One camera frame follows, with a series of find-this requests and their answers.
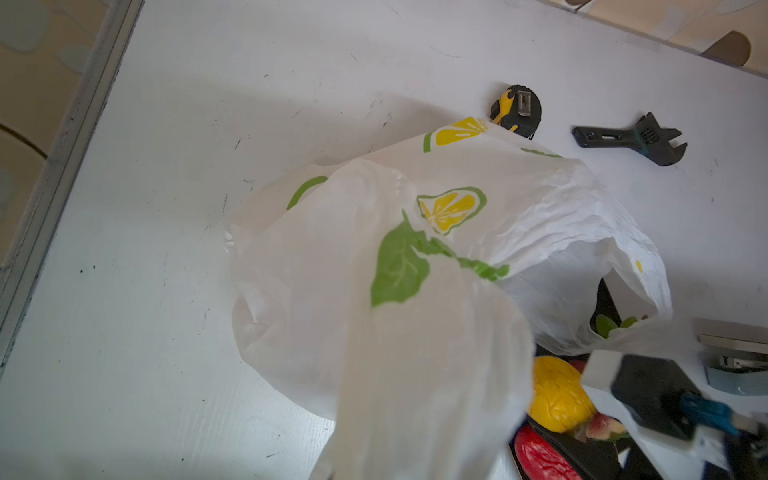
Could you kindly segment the yellow fake pear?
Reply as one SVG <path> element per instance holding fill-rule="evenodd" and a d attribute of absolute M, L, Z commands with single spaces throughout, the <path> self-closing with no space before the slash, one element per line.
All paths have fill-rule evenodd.
<path fill-rule="evenodd" d="M 581 373 L 567 361 L 554 356 L 536 357 L 528 416 L 554 433 L 569 432 L 587 423 L 597 410 L 580 381 Z"/>

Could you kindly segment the white plastic bag lemon print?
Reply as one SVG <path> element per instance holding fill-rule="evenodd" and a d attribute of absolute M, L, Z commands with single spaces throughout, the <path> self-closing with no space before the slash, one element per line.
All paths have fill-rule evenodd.
<path fill-rule="evenodd" d="M 485 479 L 537 347 L 672 317 L 650 238 L 580 160 L 473 117 L 252 195 L 227 231 L 243 360 L 332 420 L 315 479 Z"/>

